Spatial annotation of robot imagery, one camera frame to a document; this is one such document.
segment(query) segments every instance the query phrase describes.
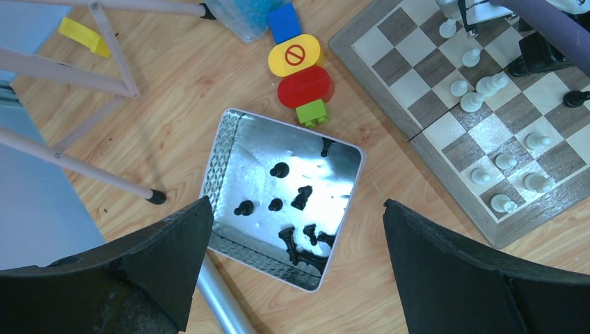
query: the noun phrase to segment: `black chess piece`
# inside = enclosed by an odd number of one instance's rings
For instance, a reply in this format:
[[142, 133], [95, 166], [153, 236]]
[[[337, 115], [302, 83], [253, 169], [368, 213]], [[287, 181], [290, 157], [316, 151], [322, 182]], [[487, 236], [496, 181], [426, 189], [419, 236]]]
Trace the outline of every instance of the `black chess piece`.
[[299, 252], [299, 257], [302, 262], [304, 262], [308, 266], [314, 266], [317, 270], [319, 270], [320, 274], [324, 274], [324, 269], [326, 268], [326, 264], [328, 263], [327, 257], [319, 257], [314, 253], [308, 252], [306, 250], [302, 250]]
[[336, 239], [335, 235], [329, 235], [324, 232], [320, 232], [317, 236], [317, 241], [325, 242], [328, 246], [334, 246], [334, 239]]
[[297, 191], [299, 192], [299, 195], [297, 195], [293, 202], [291, 202], [291, 206], [303, 211], [305, 205], [308, 203], [308, 198], [312, 195], [312, 186], [302, 186], [297, 189]]
[[254, 212], [254, 203], [251, 200], [245, 200], [234, 210], [236, 216], [250, 216]]
[[293, 241], [294, 232], [295, 228], [293, 226], [285, 228], [278, 233], [278, 237], [285, 242], [285, 245], [287, 245], [289, 261], [291, 261], [293, 265], [297, 265], [299, 264], [299, 253], [297, 252], [297, 245], [295, 244], [295, 241]]
[[280, 198], [275, 198], [271, 201], [269, 205], [269, 210], [271, 211], [280, 211], [282, 209], [282, 200]]
[[328, 150], [330, 149], [330, 145], [334, 144], [334, 141], [324, 137], [321, 137], [321, 139], [324, 142], [324, 148], [321, 149], [320, 155], [325, 158], [328, 156]]
[[316, 228], [315, 224], [307, 225], [303, 228], [303, 234], [307, 235], [310, 238], [310, 242], [311, 242], [312, 246], [317, 245], [317, 238], [315, 236], [315, 228]]
[[271, 169], [271, 176], [278, 177], [279, 179], [284, 178], [289, 174], [289, 165], [284, 162], [279, 162]]
[[564, 95], [564, 104], [570, 108], [582, 106], [588, 100], [590, 100], [590, 92], [572, 90]]

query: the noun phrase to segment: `red toy block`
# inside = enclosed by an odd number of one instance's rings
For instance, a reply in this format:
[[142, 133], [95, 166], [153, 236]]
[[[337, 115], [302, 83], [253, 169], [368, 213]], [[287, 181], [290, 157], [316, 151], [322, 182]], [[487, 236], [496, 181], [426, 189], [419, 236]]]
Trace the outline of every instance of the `red toy block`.
[[334, 81], [328, 72], [312, 66], [284, 78], [278, 85], [278, 99], [287, 108], [295, 109], [316, 100], [330, 101]]

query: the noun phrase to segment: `white chess piece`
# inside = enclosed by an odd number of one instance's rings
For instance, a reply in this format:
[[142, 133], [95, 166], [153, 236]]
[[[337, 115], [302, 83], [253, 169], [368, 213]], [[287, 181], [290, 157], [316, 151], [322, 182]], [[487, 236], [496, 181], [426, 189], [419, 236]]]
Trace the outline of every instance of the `white chess piece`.
[[481, 93], [467, 93], [461, 98], [461, 109], [467, 113], [474, 113], [481, 108], [486, 97]]
[[499, 169], [510, 169], [518, 164], [518, 161], [507, 153], [498, 155], [494, 162]]
[[438, 34], [442, 38], [451, 38], [457, 32], [457, 21], [448, 19], [438, 27]]
[[530, 150], [536, 150], [551, 144], [551, 138], [543, 136], [538, 132], [534, 132], [525, 138], [525, 145]]
[[553, 177], [544, 177], [539, 173], [531, 173], [525, 176], [523, 183], [527, 190], [536, 193], [546, 193], [555, 187], [555, 179]]
[[479, 63], [479, 55], [481, 51], [479, 49], [472, 49], [467, 51], [461, 57], [461, 62], [465, 67], [474, 67]]
[[492, 197], [490, 206], [496, 212], [506, 212], [508, 214], [512, 214], [518, 209], [518, 205], [510, 197], [502, 194]]
[[465, 80], [457, 80], [451, 85], [451, 94], [453, 96], [461, 97], [467, 93], [469, 85]]
[[476, 168], [471, 172], [471, 180], [477, 184], [490, 182], [492, 177], [483, 168]]
[[508, 85], [508, 75], [500, 72], [493, 77], [483, 77], [475, 85], [475, 91], [490, 97]]

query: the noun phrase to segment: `green toy block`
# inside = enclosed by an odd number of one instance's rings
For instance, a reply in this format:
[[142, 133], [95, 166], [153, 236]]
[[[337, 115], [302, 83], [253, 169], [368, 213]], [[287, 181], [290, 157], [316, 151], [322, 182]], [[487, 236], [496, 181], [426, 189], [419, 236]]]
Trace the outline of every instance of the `green toy block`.
[[330, 120], [328, 109], [323, 100], [315, 100], [303, 106], [295, 108], [299, 123], [305, 127], [314, 127], [317, 123], [326, 123]]

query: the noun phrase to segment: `yellow object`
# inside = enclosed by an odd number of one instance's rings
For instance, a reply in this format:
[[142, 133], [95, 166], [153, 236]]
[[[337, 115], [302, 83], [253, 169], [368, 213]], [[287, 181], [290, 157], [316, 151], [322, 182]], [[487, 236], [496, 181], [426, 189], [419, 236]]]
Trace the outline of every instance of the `yellow object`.
[[304, 33], [276, 45], [269, 54], [269, 68], [284, 78], [313, 65], [322, 66], [325, 60], [319, 41]]
[[299, 123], [306, 127], [315, 127], [317, 123], [326, 123], [330, 120], [326, 103], [323, 100], [316, 100], [303, 106], [295, 108]]
[[59, 25], [59, 33], [86, 46], [94, 54], [104, 58], [111, 56], [111, 50], [106, 46], [106, 42], [100, 34], [73, 19], [64, 17]]

